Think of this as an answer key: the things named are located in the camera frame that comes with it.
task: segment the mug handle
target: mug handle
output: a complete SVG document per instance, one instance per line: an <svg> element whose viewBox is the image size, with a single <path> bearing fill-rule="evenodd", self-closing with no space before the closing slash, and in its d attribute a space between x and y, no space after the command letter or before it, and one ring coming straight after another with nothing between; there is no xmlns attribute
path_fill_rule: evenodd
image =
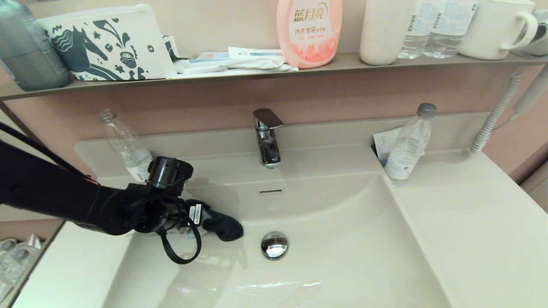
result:
<svg viewBox="0 0 548 308"><path fill-rule="evenodd" d="M521 11L519 14L517 14L517 17L520 19L525 19L525 22L527 24L527 30L521 41L517 42L515 45L510 45L509 43L502 43L499 48L502 50L516 50L516 49L522 49L523 47L527 46L533 38L535 37L537 28L538 28L538 22L536 21L536 18L525 12Z"/></svg>

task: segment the sink drain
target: sink drain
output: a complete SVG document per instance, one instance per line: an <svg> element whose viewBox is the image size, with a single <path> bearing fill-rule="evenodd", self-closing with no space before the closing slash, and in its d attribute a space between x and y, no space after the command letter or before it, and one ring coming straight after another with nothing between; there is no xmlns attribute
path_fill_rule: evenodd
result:
<svg viewBox="0 0 548 308"><path fill-rule="evenodd" d="M281 232L270 232L262 238L262 253L270 260L278 260L286 255L289 248L287 236Z"/></svg>

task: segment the shelf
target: shelf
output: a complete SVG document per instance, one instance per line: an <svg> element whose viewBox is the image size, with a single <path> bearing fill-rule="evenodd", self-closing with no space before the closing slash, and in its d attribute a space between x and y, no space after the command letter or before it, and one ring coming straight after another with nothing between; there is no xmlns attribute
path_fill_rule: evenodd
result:
<svg viewBox="0 0 548 308"><path fill-rule="evenodd" d="M382 70L400 70L400 69L422 69L422 68L440 68L440 67L467 67L467 66L494 66L494 65L543 65L548 60L546 58L522 58L515 54L508 55L505 59L499 61L483 61L465 56L457 55L449 59L432 59L421 56L413 60L398 59L394 64L387 66L371 66L360 61L357 53L340 54L333 61L325 66L315 69L300 70L298 72L288 73L263 73L257 75L230 75L216 77L196 77L182 79L154 79L143 81L72 81L64 88L40 90L25 92L21 90L13 81L10 81L0 87L0 100L12 100L29 98L34 96L60 94L68 92L82 92L87 90L108 90L122 89L129 87L149 87L153 85L171 85L187 84L196 82L212 81L231 81L231 80L252 80L284 77L318 76L331 75L337 73L358 73L368 71Z"/></svg>

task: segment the sink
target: sink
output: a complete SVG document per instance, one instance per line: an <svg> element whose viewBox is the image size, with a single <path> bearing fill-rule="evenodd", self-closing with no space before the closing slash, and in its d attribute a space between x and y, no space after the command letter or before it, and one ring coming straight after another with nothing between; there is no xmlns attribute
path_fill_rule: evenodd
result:
<svg viewBox="0 0 548 308"><path fill-rule="evenodd" d="M190 181L183 198L235 217L245 236L207 234L198 259L180 266L158 236L134 233L103 307L450 307L389 185L380 172ZM289 239L275 261L260 247L271 231ZM186 257L196 245L169 239Z"/></svg>

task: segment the coiled hose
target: coiled hose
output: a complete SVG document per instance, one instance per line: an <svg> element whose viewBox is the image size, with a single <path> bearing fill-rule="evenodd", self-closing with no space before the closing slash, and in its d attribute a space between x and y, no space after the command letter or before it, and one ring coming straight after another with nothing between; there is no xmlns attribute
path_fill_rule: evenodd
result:
<svg viewBox="0 0 548 308"><path fill-rule="evenodd" d="M503 115L506 107L508 107L508 104L512 101L513 97L519 90L522 77L523 75L520 73L519 67L510 73L510 81L508 82L504 93L500 97L499 101L496 102L495 107L487 117L487 120L483 124L479 133L476 135L472 146L470 146L471 153L478 153L483 149L483 147L485 147L487 141L489 141L489 137L491 137L493 128L500 119L500 116Z"/></svg>

